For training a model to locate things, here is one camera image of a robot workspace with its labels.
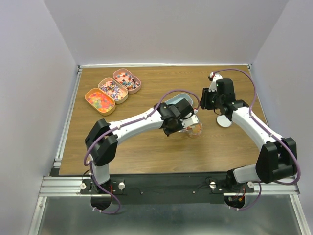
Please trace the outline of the clear plastic cup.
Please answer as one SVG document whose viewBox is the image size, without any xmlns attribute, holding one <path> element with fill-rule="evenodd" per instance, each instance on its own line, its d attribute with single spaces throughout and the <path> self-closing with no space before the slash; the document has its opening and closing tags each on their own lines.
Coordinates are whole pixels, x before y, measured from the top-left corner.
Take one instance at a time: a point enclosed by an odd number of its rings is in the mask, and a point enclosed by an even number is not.
<svg viewBox="0 0 313 235">
<path fill-rule="evenodd" d="M 198 136 L 201 135 L 202 129 L 203 129 L 203 126 L 202 126 L 202 123 L 200 122 L 198 124 L 188 126 L 179 132 L 185 134 L 186 136 L 190 138 L 197 138 Z"/>
</svg>

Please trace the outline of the grey candy tray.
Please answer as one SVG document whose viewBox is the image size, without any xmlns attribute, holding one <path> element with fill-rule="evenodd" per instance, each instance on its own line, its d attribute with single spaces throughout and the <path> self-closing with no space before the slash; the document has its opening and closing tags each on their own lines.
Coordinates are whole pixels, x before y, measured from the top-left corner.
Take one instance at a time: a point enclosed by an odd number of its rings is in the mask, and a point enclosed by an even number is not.
<svg viewBox="0 0 313 235">
<path fill-rule="evenodd" d="M 159 101 L 159 103 L 166 103 L 167 105 L 169 105 L 169 104 L 177 104 L 179 101 L 185 99 L 190 105 L 193 105 L 192 98 L 188 94 L 186 94 L 186 93 L 180 93 L 180 94 L 174 96 L 173 98 L 170 98 L 170 99 L 164 101 L 164 98 L 166 96 L 168 96 L 168 95 L 169 95 L 169 93 L 165 94 L 162 97 L 162 99 Z"/>
</svg>

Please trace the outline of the orange candy tray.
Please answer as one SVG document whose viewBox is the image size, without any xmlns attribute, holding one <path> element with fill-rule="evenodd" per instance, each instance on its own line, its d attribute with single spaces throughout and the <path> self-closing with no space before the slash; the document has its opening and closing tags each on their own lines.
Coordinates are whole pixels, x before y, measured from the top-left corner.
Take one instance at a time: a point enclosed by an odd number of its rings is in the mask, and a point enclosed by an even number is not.
<svg viewBox="0 0 313 235">
<path fill-rule="evenodd" d="M 93 88 L 85 94 L 86 102 L 103 116 L 110 115 L 116 109 L 115 101 L 101 89 Z"/>
</svg>

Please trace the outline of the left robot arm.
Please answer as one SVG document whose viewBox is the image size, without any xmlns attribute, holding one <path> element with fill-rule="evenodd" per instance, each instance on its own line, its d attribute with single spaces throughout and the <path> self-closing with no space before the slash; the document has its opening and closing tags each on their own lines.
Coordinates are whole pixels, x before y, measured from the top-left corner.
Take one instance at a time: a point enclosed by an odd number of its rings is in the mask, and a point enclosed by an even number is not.
<svg viewBox="0 0 313 235">
<path fill-rule="evenodd" d="M 159 102 L 148 111 L 125 120 L 106 122 L 98 120 L 85 138 L 87 153 L 84 165 L 90 166 L 91 187 L 104 193 L 109 186 L 109 164 L 117 147 L 141 133 L 162 129 L 166 136 L 197 125 L 196 110 L 183 98 L 176 103 Z"/>
</svg>

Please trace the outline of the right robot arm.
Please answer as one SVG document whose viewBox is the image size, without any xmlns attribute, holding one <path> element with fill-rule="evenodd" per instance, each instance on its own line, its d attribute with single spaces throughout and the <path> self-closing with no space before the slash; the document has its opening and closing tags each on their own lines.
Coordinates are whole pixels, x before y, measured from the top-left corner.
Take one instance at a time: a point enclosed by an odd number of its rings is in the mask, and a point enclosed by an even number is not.
<svg viewBox="0 0 313 235">
<path fill-rule="evenodd" d="M 205 110 L 219 110 L 221 116 L 237 124 L 254 141 L 260 150 L 256 164 L 227 172 L 225 187 L 235 192 L 247 182 L 278 183 L 296 175 L 296 142 L 284 138 L 254 115 L 243 100 L 237 100 L 233 81 L 216 75 L 202 91 L 200 106 Z"/>
</svg>

